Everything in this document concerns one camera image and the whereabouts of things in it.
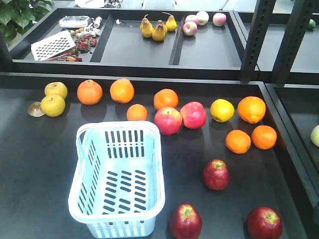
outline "orange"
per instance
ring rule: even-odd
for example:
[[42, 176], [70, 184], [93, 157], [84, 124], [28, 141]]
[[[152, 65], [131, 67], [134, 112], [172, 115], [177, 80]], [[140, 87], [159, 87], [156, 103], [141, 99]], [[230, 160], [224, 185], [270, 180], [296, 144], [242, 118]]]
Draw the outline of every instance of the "orange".
[[176, 108], [178, 105], [178, 95], [171, 89], [162, 89], [154, 95], [154, 107], [159, 110], [163, 107]]
[[134, 97], [134, 87], [130, 80], [121, 78], [112, 83], [110, 94], [113, 101], [126, 104]]
[[225, 140], [227, 148], [234, 153], [246, 153], [250, 148], [251, 139], [247, 133], [239, 129], [234, 129], [228, 133]]
[[266, 105], [259, 97], [247, 96], [239, 102], [237, 110], [242, 120], [248, 123], [257, 123], [264, 117]]
[[270, 149], [276, 144], [277, 133], [268, 125], [260, 125], [253, 130], [251, 140], [259, 149]]
[[129, 107], [126, 117], [128, 120], [146, 120], [148, 118], [148, 110], [145, 106], [135, 104]]
[[85, 105], [97, 104], [102, 96], [102, 87], [93, 80], [83, 81], [77, 90], [77, 96], [79, 101]]

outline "metal shelf post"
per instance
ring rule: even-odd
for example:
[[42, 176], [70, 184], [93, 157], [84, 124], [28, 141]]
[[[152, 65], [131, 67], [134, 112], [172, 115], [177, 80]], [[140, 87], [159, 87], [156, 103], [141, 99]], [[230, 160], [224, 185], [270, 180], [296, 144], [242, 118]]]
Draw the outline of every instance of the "metal shelf post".
[[284, 84], [304, 38], [318, 0], [296, 0], [271, 74], [272, 83]]
[[256, 80], [257, 78], [255, 68], [275, 3], [276, 0], [257, 0], [256, 2], [239, 73], [239, 80], [243, 83]]
[[13, 61], [11, 54], [9, 53], [8, 47], [4, 41], [4, 38], [0, 34], [0, 53], [2, 56], [2, 63], [0, 64], [0, 72], [11, 72], [13, 71]]

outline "black shelf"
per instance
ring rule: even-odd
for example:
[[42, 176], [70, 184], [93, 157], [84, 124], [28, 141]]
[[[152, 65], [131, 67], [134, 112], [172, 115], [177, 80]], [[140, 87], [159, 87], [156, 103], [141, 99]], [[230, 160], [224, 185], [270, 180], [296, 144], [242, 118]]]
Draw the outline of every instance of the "black shelf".
[[[247, 39], [253, 13], [236, 11], [234, 14], [238, 19], [238, 24], [243, 29], [245, 38]], [[272, 69], [283, 40], [289, 17], [290, 14], [287, 13], [272, 14], [271, 22], [257, 61], [257, 66], [260, 70], [258, 72], [258, 80], [266, 83], [271, 82]], [[314, 13], [312, 19], [319, 22], [319, 14]], [[316, 57], [317, 48], [313, 47], [314, 45], [319, 44], [318, 40], [319, 31], [317, 28], [314, 30], [306, 30], [286, 83], [318, 84], [319, 60]]]
[[[170, 11], [180, 25], [169, 32], [163, 42], [143, 39], [139, 29], [141, 19], [156, 24], [167, 14], [158, 10], [56, 8], [9, 48], [15, 72], [96, 75], [130, 75], [165, 78], [194, 78], [236, 80], [241, 66], [245, 40], [232, 11], [221, 11], [227, 16], [223, 27], [212, 24], [216, 12], [208, 12], [210, 22], [199, 26], [196, 36], [186, 37], [181, 32], [184, 18], [194, 11]], [[102, 17], [102, 35], [92, 54], [82, 54], [83, 62], [34, 61], [30, 45], [62, 31], [59, 19], [66, 15]]]
[[[84, 106], [76, 97], [77, 86], [85, 79], [96, 80], [104, 90], [97, 105]], [[201, 213], [203, 238], [249, 238], [245, 229], [247, 214], [261, 205], [281, 214], [281, 238], [318, 238], [314, 234], [318, 231], [314, 227], [307, 231], [308, 224], [299, 216], [309, 205], [294, 164], [300, 158], [262, 82], [244, 85], [239, 81], [130, 77], [136, 94], [128, 104], [119, 104], [108, 94], [115, 79], [118, 78], [0, 73], [0, 111], [6, 112], [0, 119], [0, 213], [5, 222], [0, 225], [1, 238], [93, 238], [86, 225], [75, 221], [68, 212], [67, 197], [77, 162], [76, 131], [88, 122], [126, 120], [126, 110], [135, 103], [144, 104], [149, 111], [148, 120], [153, 121], [153, 96], [163, 88], [178, 93], [179, 110], [187, 102], [201, 102], [207, 122], [198, 130], [183, 127], [175, 135], [161, 137], [166, 201], [154, 232], [146, 238], [171, 239], [168, 219], [173, 209], [184, 202], [192, 203]], [[53, 81], [62, 81], [68, 87], [65, 112], [57, 118], [30, 117], [28, 106], [40, 101], [45, 85]], [[226, 123], [211, 118], [209, 108], [215, 99], [227, 99], [237, 108], [243, 97], [251, 95], [266, 102], [262, 122], [248, 124], [237, 112]], [[252, 145], [247, 153], [239, 155], [226, 148], [224, 141], [229, 131], [241, 129], [251, 134], [259, 124], [270, 125], [278, 132], [273, 149], [259, 150]], [[210, 191], [201, 182], [201, 171], [213, 158], [224, 160], [230, 171], [231, 182], [221, 192]]]
[[301, 158], [304, 171], [297, 168], [312, 205], [308, 219], [319, 224], [319, 148], [310, 139], [312, 129], [319, 124], [319, 87], [296, 84], [266, 86]]

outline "plastic basket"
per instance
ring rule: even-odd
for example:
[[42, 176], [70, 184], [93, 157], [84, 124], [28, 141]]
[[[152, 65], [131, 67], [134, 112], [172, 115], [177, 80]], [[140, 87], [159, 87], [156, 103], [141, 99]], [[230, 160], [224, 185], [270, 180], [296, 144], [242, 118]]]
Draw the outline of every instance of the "plastic basket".
[[89, 123], [78, 129], [69, 211], [94, 237], [153, 232], [165, 203], [159, 133], [148, 121]]

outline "pink apple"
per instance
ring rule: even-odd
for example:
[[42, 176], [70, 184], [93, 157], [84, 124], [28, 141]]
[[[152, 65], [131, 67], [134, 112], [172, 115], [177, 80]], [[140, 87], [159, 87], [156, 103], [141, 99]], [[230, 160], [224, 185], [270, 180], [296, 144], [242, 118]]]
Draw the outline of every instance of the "pink apple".
[[196, 16], [198, 18], [198, 25], [200, 26], [204, 26], [209, 21], [209, 15], [205, 11], [199, 11]]
[[183, 124], [183, 118], [178, 110], [173, 107], [163, 107], [154, 117], [154, 123], [163, 135], [177, 133]]
[[193, 36], [197, 32], [197, 25], [193, 21], [188, 21], [183, 25], [183, 32], [186, 36]]
[[186, 18], [185, 18], [185, 22], [189, 22], [189, 21], [193, 21], [196, 23], [196, 25], [198, 25], [199, 23], [199, 19], [196, 15], [188, 15]]
[[227, 17], [225, 14], [218, 12], [213, 16], [213, 24], [215, 26], [223, 26], [227, 20]]
[[206, 111], [200, 102], [189, 102], [180, 110], [184, 126], [187, 128], [201, 128], [206, 123]]

